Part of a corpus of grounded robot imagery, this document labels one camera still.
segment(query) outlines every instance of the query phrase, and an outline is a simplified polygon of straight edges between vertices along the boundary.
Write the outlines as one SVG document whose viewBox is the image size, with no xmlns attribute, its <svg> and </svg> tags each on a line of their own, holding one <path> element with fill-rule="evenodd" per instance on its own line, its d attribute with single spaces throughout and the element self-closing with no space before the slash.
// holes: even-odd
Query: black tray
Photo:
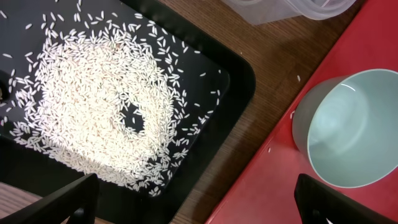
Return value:
<svg viewBox="0 0 398 224">
<path fill-rule="evenodd" d="M 158 1 L 124 3 L 189 46 L 201 50 L 229 73 L 228 91 L 160 196 L 149 197 L 114 184 L 100 183 L 98 217 L 115 223 L 168 223 L 253 96 L 254 73 L 246 61 Z M 83 176 L 6 138 L 0 139 L 0 148 L 0 181 L 34 194 L 46 196 Z"/>
</svg>

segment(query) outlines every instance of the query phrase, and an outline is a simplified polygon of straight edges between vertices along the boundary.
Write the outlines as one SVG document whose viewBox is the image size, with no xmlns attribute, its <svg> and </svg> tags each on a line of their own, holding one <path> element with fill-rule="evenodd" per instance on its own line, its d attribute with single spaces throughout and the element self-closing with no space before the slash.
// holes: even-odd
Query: red tray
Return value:
<svg viewBox="0 0 398 224">
<path fill-rule="evenodd" d="M 294 144 L 290 114 L 309 89 L 329 78 L 371 68 L 398 71 L 397 24 L 397 0 L 369 0 L 365 3 L 215 208 L 207 224 L 301 223 L 294 200 L 297 177 L 306 173 L 319 178 Z M 398 221 L 398 169 L 369 186 L 337 190 Z"/>
</svg>

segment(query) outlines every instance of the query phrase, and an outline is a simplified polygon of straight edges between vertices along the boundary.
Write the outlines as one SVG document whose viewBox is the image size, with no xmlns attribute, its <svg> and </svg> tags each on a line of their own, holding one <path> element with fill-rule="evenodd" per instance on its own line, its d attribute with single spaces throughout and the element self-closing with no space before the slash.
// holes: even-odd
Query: plastic lid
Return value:
<svg viewBox="0 0 398 224">
<path fill-rule="evenodd" d="M 285 0 L 297 12 L 315 20 L 328 19 L 340 15 L 355 0 Z"/>
</svg>

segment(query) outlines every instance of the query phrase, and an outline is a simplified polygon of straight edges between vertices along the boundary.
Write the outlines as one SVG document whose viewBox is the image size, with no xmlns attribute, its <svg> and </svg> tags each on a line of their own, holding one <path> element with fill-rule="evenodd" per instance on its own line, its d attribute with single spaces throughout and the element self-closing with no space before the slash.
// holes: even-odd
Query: light green cup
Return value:
<svg viewBox="0 0 398 224">
<path fill-rule="evenodd" d="M 398 165 L 398 73 L 374 69 L 312 88 L 293 118 L 293 138 L 327 183 L 362 187 Z"/>
</svg>

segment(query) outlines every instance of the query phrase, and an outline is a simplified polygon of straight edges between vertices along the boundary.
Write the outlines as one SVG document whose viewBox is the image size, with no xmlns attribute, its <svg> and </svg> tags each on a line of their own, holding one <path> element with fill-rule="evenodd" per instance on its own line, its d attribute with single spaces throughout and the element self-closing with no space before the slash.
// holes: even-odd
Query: wooden table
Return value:
<svg viewBox="0 0 398 224">
<path fill-rule="evenodd" d="M 352 21 L 363 1 L 326 21 L 295 17 L 252 26 L 219 0 L 161 0 L 253 67 L 254 99 L 172 223 L 203 223 Z M 38 197 L 0 184 L 0 218 Z"/>
</svg>

